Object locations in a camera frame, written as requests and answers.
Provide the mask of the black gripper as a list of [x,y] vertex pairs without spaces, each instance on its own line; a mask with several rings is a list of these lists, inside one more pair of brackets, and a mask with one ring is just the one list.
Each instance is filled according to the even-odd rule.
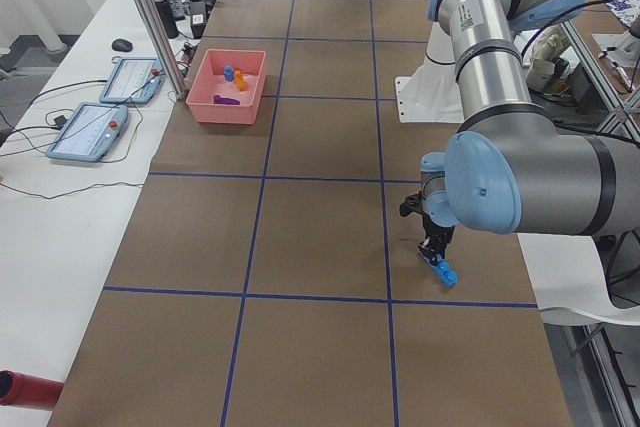
[[418,245],[421,257],[427,263],[439,264],[446,260],[446,249],[451,243],[455,227],[437,225],[428,215],[422,216],[426,244]]

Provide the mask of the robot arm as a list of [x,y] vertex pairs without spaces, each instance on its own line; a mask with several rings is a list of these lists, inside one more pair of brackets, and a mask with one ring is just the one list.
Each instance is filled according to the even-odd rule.
[[604,236],[639,225],[639,148],[559,132],[524,78],[515,33],[574,17],[587,0],[430,0],[452,41],[464,123],[425,155],[421,190],[402,212],[422,218],[430,261],[457,225],[497,234]]

